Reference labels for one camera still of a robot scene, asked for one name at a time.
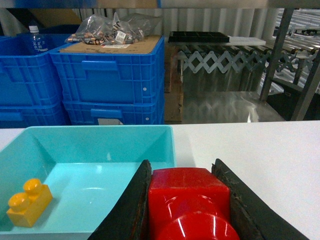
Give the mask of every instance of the yellow toy block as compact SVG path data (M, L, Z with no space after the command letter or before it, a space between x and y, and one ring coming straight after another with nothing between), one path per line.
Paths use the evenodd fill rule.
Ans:
M15 226L31 228L53 197L48 185L37 178L25 182L23 190L10 198L6 214Z

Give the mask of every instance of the red block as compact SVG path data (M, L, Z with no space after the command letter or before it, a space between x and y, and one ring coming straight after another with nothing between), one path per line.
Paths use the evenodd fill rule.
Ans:
M154 170L151 240L239 240L230 225L230 190L205 168Z

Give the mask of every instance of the clear plastic bag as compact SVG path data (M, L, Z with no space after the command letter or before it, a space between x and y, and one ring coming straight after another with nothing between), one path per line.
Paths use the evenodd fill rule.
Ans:
M129 14L119 19L118 14L113 16L114 39L118 44L133 44L149 36L161 17L148 16L139 13Z
M113 21L105 16L93 14L83 20L78 30L65 40L66 43L83 42L92 45L101 45L105 42L114 42L107 38L113 32Z
M113 20L94 14L86 18L66 43L83 42L92 45L133 44L149 36L161 17L138 13L119 19L115 12Z

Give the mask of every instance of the cardboard sheet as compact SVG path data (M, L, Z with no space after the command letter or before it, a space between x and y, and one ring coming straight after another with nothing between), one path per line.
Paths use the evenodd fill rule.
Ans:
M60 53L85 53L85 54L149 54L157 45L161 36L151 35L143 41L130 44L127 48L107 48L100 45L76 43L67 48L60 49Z

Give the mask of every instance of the white table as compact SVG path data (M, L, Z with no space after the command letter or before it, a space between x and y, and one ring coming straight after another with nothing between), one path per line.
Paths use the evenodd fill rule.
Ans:
M320 121L173 125L178 167L224 161L265 203L320 239ZM22 129L0 129L0 149Z

